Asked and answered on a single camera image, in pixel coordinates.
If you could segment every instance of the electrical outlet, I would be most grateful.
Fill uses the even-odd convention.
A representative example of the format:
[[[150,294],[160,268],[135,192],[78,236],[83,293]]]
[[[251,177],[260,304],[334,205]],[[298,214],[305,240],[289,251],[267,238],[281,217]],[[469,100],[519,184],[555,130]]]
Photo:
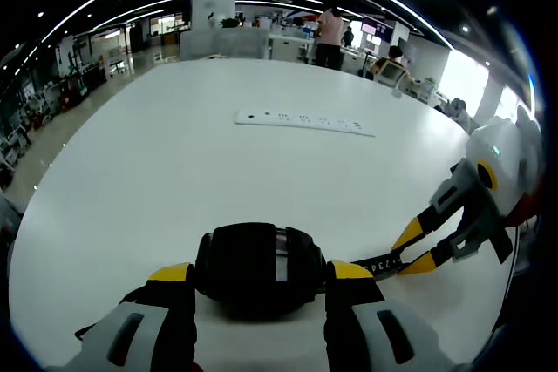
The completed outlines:
[[[335,132],[376,137],[372,131],[358,121],[342,118],[316,117],[306,113],[287,113],[277,111],[238,111],[235,124],[278,125],[298,128],[312,128]]]

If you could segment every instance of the white pillar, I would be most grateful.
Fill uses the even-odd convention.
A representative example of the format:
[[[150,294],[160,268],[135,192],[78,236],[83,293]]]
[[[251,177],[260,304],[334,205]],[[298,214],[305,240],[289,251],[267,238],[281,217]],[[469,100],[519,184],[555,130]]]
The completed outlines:
[[[399,39],[403,39],[404,41],[409,39],[409,28],[396,21],[393,26],[393,35],[391,35],[390,45],[398,45]]]
[[[222,19],[235,17],[235,0],[192,0],[192,30],[210,29],[212,13],[211,21],[218,28]]]
[[[62,38],[57,50],[56,62],[58,65],[58,74],[61,78],[63,78],[64,76],[70,74],[70,60],[68,59],[68,53],[73,55],[73,35]]]

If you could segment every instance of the person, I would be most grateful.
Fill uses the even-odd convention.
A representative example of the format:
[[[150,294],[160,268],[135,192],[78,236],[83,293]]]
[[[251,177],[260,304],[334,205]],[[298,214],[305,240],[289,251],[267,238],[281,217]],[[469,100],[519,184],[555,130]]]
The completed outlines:
[[[341,31],[343,19],[341,12],[334,6],[318,18],[316,36],[319,37],[316,49],[316,65],[337,70],[340,67]]]
[[[448,106],[446,115],[457,122],[467,134],[471,133],[471,117],[466,111],[465,100],[455,98],[451,106]]]
[[[434,109],[436,111],[442,112],[452,121],[457,122],[467,134],[471,134],[471,131],[473,131],[471,117],[466,111],[465,100],[455,98],[449,104],[442,103],[441,105],[434,106]]]
[[[398,58],[400,57],[403,57],[403,52],[396,45],[392,45],[387,53],[387,57],[379,58],[378,61],[376,61],[371,66],[370,72],[372,73],[372,75],[376,76],[387,60],[392,61],[393,63],[396,63],[398,65],[401,65],[401,63],[397,61]]]
[[[401,49],[399,47],[397,47],[396,45],[392,45],[387,53],[387,57],[382,57],[379,58],[376,62],[374,62],[370,69],[368,71],[366,71],[366,78],[368,78],[369,80],[374,80],[374,76],[376,76],[376,74],[378,74],[378,72],[380,71],[380,69],[382,68],[382,66],[385,64],[386,61],[392,61],[393,63],[397,64],[397,65],[402,65],[401,63],[399,63],[397,60],[398,58],[403,57],[403,52],[401,51]],[[361,69],[358,71],[358,76],[363,75],[363,70]],[[410,77],[409,72],[407,72],[405,74],[406,77]]]
[[[353,39],[355,39],[355,34],[352,33],[352,28],[348,26],[347,30],[343,34],[343,45],[345,47],[351,47]]]

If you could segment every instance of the floor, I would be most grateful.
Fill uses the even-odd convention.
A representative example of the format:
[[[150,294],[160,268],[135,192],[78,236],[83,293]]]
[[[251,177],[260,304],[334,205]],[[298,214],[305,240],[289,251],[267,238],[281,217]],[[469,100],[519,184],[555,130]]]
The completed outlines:
[[[27,207],[35,188],[43,178],[71,136],[110,98],[133,80],[150,71],[156,65],[178,61],[179,46],[151,47],[130,56],[128,71],[113,74],[112,78],[91,92],[78,106],[57,115],[48,125],[28,133],[31,147],[19,159],[11,184],[3,191],[9,199],[21,207]]]

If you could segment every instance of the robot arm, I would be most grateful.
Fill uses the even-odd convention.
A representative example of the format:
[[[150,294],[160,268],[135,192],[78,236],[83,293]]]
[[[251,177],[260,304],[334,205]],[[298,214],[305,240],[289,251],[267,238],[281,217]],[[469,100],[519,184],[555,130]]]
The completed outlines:
[[[503,263],[513,251],[505,227],[518,225],[535,212],[532,197],[542,170],[541,133],[525,110],[518,107],[516,124],[494,117],[471,134],[466,156],[452,167],[452,177],[442,182],[431,205],[409,223],[391,252],[355,263],[377,279],[420,274],[476,253],[486,240]],[[406,248],[437,230],[460,208],[463,217],[456,232],[411,263],[401,261]]]

